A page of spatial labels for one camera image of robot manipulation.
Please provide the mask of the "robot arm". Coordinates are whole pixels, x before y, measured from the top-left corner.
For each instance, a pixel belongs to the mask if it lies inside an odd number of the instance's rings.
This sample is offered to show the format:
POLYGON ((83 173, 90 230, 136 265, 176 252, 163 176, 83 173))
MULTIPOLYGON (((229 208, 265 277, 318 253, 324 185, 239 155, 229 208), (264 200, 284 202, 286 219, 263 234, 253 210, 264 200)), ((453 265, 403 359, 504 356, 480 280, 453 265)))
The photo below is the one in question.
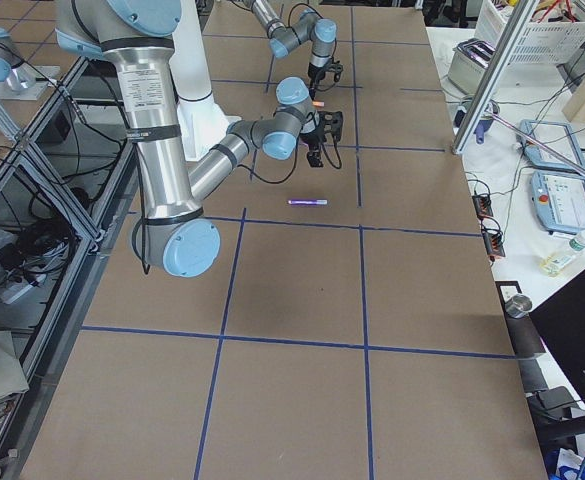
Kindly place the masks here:
POLYGON ((315 99, 320 83, 328 72, 333 73, 334 84, 340 81, 343 67, 334 58, 337 24, 332 19, 323 17, 307 5, 294 24, 285 25, 268 1, 242 1, 242 4, 265 30, 275 58, 285 58, 304 43, 311 43, 307 75, 312 99, 315 99))
POLYGON ((226 116, 211 87, 191 1, 59 1, 59 46, 111 63, 126 134, 138 151, 141 217, 131 244, 141 262, 195 277, 216 259, 220 235, 203 200, 255 151, 285 160, 320 115, 304 81, 282 80, 265 120, 226 116))

